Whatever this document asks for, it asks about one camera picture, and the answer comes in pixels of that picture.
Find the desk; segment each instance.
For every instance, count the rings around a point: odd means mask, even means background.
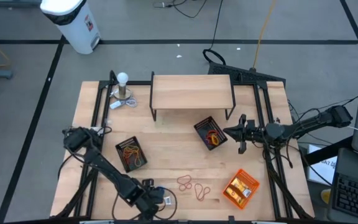
[[[234,215],[236,220],[274,220],[272,198],[262,150],[248,144],[247,151],[238,155],[239,143],[229,138],[227,142],[213,151],[208,151],[193,125],[212,116],[221,128],[235,126],[242,113],[247,119],[255,119],[258,125],[254,90],[251,86],[234,86],[236,108],[228,121],[221,116],[220,110],[159,110],[157,121],[150,115],[150,86],[128,86],[138,101],[136,108],[124,106],[109,110],[108,126],[112,133],[104,138],[103,155],[121,172],[124,168],[115,145],[132,136],[136,136],[144,150],[148,163],[138,170],[130,172],[131,177],[139,180],[153,178],[156,185],[171,189],[178,197],[178,211],[173,219],[185,220],[227,220]],[[73,120],[74,126],[88,127],[91,123],[98,82],[83,82]],[[268,92],[274,118],[280,118],[283,124],[291,123],[287,97],[282,82],[268,82]],[[290,149],[290,158],[294,165],[291,169],[283,161],[287,185],[290,192],[307,213],[314,216],[308,186],[299,152]],[[222,191],[238,169],[244,169],[260,182],[260,187],[244,210],[236,208]],[[193,186],[200,183],[211,188],[203,202],[197,201],[194,189],[179,191],[177,177],[191,175]],[[60,212],[78,188],[81,164],[70,159],[62,169],[53,201],[51,215]],[[111,219],[111,208],[116,190],[110,181],[99,175],[92,219]],[[278,189],[281,216],[285,216],[282,194]],[[118,200],[115,214],[118,219],[128,219],[138,214],[136,208],[128,207]],[[167,217],[173,212],[173,206],[159,213]]]

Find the black mesh basket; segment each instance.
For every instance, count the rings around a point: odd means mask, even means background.
[[[124,150],[127,146],[137,146],[139,148],[139,161],[137,162],[137,158],[135,154],[132,154],[130,157],[125,158],[124,156]],[[127,139],[123,141],[122,143],[116,145],[117,152],[119,154],[119,158],[121,159],[122,164],[124,165],[125,171],[130,172],[133,170],[136,170],[147,163],[147,159],[144,156],[143,150],[137,141],[136,137],[132,137],[130,139]]]
[[[221,128],[218,126],[218,124],[216,124],[215,120],[211,116],[194,125],[194,128],[196,129],[198,135],[203,140],[204,144],[209,150],[213,150],[214,148],[220,146],[227,141],[227,137],[224,135]],[[208,132],[211,130],[215,130],[217,132],[216,135],[219,139],[219,144],[217,146],[213,144],[208,144],[207,142],[207,135]]]

